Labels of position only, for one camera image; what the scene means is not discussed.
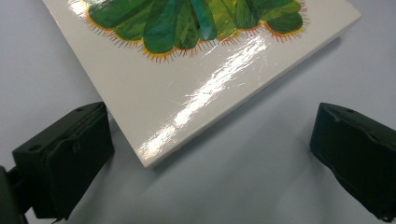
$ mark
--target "table surface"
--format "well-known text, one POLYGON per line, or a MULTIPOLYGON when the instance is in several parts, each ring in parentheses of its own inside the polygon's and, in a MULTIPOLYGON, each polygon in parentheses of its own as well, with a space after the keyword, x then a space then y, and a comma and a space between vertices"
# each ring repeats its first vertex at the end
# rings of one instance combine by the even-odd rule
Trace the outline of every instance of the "table surface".
MULTIPOLYGON (((62 223, 382 223, 309 152, 320 102, 396 129, 396 1, 350 2, 363 15, 350 31, 155 169, 110 119, 116 153, 62 223)), ((0 29, 0 164, 9 170, 13 149, 101 98, 40 0, 0 1, 0 29)))

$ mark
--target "white book cover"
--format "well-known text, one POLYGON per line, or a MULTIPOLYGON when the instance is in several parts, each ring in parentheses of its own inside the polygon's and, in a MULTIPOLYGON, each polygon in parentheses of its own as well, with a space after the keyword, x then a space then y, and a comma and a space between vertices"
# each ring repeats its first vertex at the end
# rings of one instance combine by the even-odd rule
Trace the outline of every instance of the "white book cover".
POLYGON ((335 39, 346 0, 43 0, 150 167, 335 39))

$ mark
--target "black plastic clamp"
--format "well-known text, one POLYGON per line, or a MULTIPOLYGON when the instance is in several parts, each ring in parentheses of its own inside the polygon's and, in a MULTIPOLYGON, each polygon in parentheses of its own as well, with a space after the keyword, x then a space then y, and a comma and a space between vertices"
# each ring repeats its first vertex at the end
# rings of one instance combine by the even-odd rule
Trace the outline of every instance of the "black plastic clamp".
POLYGON ((38 218, 68 219, 113 154, 104 103, 73 110, 13 151, 16 167, 0 167, 0 223, 38 218))
POLYGON ((377 218, 396 217, 396 132, 339 105, 320 104, 311 150, 377 218))

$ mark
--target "green illustration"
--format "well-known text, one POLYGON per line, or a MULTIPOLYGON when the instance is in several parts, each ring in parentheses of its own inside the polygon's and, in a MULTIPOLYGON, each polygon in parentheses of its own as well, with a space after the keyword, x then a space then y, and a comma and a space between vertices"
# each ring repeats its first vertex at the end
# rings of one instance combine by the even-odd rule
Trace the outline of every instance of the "green illustration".
POLYGON ((152 56, 232 41, 265 28, 281 40, 304 29, 297 0, 85 0, 87 19, 125 45, 143 43, 152 56))

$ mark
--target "book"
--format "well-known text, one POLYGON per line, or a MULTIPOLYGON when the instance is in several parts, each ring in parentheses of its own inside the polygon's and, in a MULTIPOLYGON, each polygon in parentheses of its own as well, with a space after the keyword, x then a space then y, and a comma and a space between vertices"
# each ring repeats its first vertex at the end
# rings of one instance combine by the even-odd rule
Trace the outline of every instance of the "book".
POLYGON ((346 31, 346 0, 43 0, 145 167, 346 31))

